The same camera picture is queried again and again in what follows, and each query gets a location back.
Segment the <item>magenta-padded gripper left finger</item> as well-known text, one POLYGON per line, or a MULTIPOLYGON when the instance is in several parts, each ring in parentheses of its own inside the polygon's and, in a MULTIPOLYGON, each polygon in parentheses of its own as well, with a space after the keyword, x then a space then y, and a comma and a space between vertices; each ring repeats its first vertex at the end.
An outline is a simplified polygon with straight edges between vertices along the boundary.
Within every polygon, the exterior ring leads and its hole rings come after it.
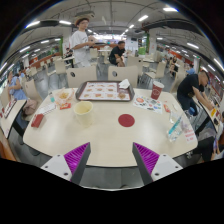
POLYGON ((42 169, 79 185, 90 153, 90 143, 87 142, 64 155, 53 156, 42 169))

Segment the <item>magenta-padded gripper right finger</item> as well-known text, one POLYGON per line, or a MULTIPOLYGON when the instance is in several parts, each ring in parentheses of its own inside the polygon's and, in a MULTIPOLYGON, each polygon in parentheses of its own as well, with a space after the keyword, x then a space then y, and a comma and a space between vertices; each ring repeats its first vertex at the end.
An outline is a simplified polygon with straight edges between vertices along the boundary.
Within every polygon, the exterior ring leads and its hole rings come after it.
POLYGON ((159 155, 138 143, 133 144, 132 153, 145 185, 182 169, 182 167, 169 155, 159 155))

